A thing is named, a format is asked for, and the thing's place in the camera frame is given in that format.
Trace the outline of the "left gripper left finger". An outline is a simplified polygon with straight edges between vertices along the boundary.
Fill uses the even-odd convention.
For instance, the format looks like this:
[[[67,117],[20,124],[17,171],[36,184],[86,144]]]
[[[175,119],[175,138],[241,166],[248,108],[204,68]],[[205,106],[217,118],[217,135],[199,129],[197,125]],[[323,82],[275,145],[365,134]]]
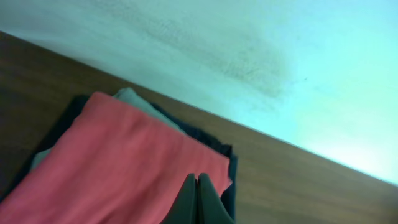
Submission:
[[[168,214],[161,224],[196,224],[197,180],[188,174]]]

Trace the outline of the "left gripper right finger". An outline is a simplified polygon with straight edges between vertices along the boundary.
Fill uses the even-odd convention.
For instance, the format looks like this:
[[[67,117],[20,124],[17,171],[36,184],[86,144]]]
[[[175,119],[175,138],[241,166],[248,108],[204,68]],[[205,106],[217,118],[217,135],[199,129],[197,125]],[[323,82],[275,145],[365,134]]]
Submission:
[[[227,213],[210,177],[202,173],[197,180],[198,205],[197,223],[199,224],[234,224]]]

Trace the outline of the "red printed soccer t-shirt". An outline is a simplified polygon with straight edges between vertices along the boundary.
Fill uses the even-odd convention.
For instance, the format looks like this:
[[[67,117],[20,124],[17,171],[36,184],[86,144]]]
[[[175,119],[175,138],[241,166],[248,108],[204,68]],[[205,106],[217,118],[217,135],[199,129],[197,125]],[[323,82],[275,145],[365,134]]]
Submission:
[[[230,185],[227,157],[104,93],[1,203],[1,223],[160,223],[187,175]]]

